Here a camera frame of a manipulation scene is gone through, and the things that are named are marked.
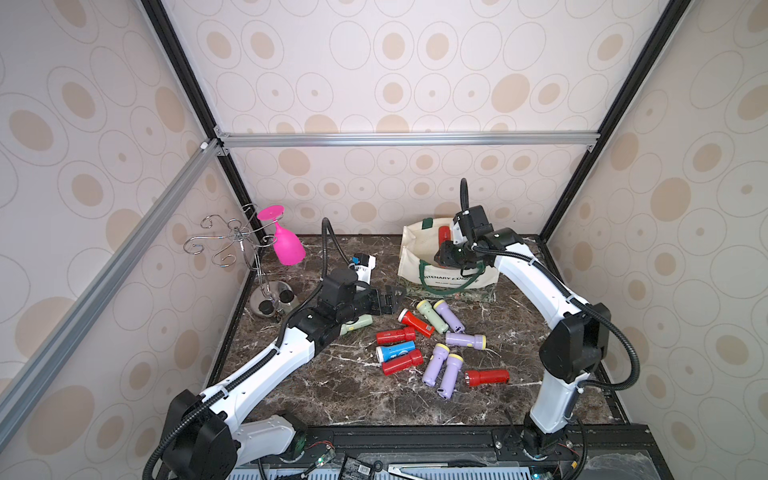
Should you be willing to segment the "cream green tote bag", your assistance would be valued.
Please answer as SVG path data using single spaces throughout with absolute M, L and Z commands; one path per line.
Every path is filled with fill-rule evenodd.
M 413 294 L 430 299 L 495 298 L 497 269 L 477 260 L 453 240 L 449 218 L 425 218 L 403 228 L 398 280 Z

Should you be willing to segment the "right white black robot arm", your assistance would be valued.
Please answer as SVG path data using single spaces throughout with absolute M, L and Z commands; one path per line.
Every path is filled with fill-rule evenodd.
M 496 229 L 482 206 L 466 199 L 451 223 L 452 239 L 435 255 L 441 266 L 479 270 L 493 267 L 511 280 L 547 322 L 550 333 L 539 349 L 544 376 L 534 406 L 524 418 L 521 443 L 539 460 L 565 436 L 575 404 L 586 387 L 623 391 L 639 380 L 637 350 L 611 321 L 609 309 L 577 295 L 532 253 L 510 228 Z M 628 377 L 618 383 L 591 378 L 608 353 L 613 335 L 630 360 Z

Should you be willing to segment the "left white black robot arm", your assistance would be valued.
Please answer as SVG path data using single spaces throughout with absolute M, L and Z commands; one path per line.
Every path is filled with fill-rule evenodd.
M 226 479 L 240 465 L 291 450 L 298 429 L 289 418 L 273 415 L 250 422 L 248 415 L 283 380 L 337 340 L 344 325 L 363 315 L 394 314 L 405 295 L 402 286 L 374 288 L 348 267 L 325 275 L 264 350 L 203 392 L 184 390 L 171 401 L 143 478 L 167 474 Z

